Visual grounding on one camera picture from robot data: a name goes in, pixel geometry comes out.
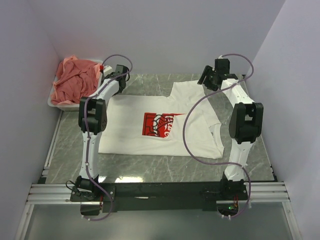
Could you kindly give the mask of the white t shirt red print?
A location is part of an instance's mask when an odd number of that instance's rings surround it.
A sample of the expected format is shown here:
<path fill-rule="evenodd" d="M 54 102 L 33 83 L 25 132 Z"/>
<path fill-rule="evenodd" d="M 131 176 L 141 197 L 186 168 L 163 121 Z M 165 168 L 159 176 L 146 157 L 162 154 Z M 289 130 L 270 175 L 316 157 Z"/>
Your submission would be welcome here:
<path fill-rule="evenodd" d="M 115 95 L 107 106 L 100 154 L 220 159 L 221 122 L 197 81 L 175 82 L 170 96 Z"/>

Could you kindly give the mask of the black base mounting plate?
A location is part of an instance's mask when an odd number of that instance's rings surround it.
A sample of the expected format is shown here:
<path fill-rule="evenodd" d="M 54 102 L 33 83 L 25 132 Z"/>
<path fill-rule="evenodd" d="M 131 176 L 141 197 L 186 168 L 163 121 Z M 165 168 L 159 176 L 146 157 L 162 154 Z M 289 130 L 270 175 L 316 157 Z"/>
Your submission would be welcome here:
<path fill-rule="evenodd" d="M 243 181 L 223 182 L 129 182 L 101 183 L 104 191 L 81 191 L 73 187 L 72 203 L 82 205 L 86 216 L 111 211 L 202 210 L 217 211 L 219 201 L 237 202 L 248 199 Z"/>

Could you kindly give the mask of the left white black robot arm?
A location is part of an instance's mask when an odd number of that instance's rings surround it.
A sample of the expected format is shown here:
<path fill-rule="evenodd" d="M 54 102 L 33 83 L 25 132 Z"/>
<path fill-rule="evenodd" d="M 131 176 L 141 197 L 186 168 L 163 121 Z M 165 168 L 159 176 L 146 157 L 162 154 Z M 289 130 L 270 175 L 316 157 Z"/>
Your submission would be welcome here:
<path fill-rule="evenodd" d="M 75 187 L 82 190 L 88 201 L 96 200 L 100 195 L 98 154 L 103 131 L 107 127 L 107 104 L 111 97 L 122 93 L 130 78 L 130 69 L 117 65 L 115 71 L 105 74 L 101 68 L 101 80 L 97 90 L 88 97 L 80 99 L 78 125 L 83 137 L 82 164 Z"/>

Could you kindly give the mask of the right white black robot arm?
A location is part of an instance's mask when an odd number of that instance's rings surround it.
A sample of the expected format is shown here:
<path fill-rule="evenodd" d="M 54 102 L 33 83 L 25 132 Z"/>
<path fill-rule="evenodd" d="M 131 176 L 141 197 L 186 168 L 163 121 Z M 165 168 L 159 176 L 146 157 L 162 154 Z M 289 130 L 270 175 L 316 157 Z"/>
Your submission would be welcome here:
<path fill-rule="evenodd" d="M 240 85 L 241 80 L 230 73 L 230 60 L 220 56 L 214 60 L 214 67 L 207 65 L 198 81 L 214 92 L 222 91 L 233 107 L 229 122 L 229 135 L 232 139 L 229 164 L 220 181 L 219 193 L 230 200 L 244 193 L 247 164 L 250 150 L 261 135 L 264 106 L 252 100 Z"/>

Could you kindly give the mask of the aluminium rail frame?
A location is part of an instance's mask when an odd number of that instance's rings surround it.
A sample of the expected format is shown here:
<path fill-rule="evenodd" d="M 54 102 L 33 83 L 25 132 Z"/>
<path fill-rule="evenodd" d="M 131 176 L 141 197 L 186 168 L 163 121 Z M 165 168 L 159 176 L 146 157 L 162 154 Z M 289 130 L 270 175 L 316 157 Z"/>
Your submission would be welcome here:
<path fill-rule="evenodd" d="M 71 191 L 63 184 L 32 184 L 15 239 L 23 240 L 25 238 L 35 205 L 70 205 L 72 204 L 70 197 Z M 253 182 L 249 202 L 251 204 L 282 203 L 292 238 L 294 240 L 302 239 L 284 182 Z"/>

